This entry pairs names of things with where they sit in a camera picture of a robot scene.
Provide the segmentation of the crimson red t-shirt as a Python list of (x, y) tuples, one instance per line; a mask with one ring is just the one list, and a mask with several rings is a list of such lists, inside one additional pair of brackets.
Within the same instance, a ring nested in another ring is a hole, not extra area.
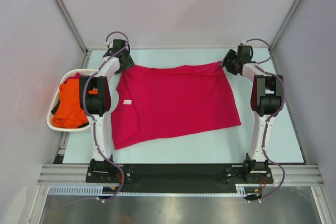
[(241, 125), (219, 62), (175, 68), (134, 66), (121, 75), (117, 92), (119, 102), (111, 114), (117, 150)]

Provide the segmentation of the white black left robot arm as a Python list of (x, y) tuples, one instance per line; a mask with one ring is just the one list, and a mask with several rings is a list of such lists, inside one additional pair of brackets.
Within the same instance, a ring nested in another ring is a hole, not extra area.
[(128, 40), (106, 41), (108, 50), (102, 63), (87, 76), (79, 79), (80, 108), (84, 110), (91, 129), (93, 154), (88, 175), (98, 175), (103, 181), (115, 178), (116, 165), (111, 160), (112, 141), (108, 133), (108, 114), (112, 105), (109, 81), (122, 71), (133, 67)]

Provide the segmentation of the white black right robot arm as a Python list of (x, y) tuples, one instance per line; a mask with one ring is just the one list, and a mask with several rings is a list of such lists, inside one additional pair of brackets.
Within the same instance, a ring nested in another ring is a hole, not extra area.
[(241, 75), (252, 82), (250, 107), (254, 112), (254, 131), (250, 148), (241, 167), (231, 167), (227, 175), (238, 176), (238, 181), (249, 184), (273, 183), (268, 157), (268, 143), (276, 116), (283, 109), (285, 88), (283, 77), (262, 69), (253, 61), (253, 48), (240, 44), (237, 50), (229, 50), (220, 65), (233, 75)]

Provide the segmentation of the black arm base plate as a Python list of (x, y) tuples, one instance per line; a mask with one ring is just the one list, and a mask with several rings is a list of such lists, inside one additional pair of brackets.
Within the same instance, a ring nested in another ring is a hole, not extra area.
[(91, 161), (87, 183), (123, 183), (123, 193), (233, 193), (237, 184), (272, 185), (270, 167), (257, 170), (246, 164), (123, 164), (118, 168)]

